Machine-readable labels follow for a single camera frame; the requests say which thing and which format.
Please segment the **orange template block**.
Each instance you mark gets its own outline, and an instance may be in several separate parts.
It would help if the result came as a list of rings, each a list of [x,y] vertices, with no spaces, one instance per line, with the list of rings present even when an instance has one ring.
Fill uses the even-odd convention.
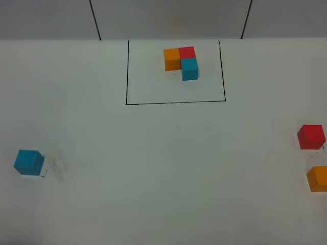
[[[181,58],[178,48],[164,49],[165,71],[180,70]]]

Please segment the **red template block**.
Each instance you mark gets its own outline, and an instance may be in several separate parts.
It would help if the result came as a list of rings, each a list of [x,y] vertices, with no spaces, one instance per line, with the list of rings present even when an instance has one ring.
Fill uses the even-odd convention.
[[[196,54],[193,46],[180,47],[178,51],[181,59],[196,58]]]

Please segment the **blue template block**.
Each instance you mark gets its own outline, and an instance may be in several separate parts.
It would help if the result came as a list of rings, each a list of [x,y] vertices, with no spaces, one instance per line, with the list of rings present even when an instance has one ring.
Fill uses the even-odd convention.
[[[183,81],[198,79],[199,67],[196,58],[181,59],[181,75]]]

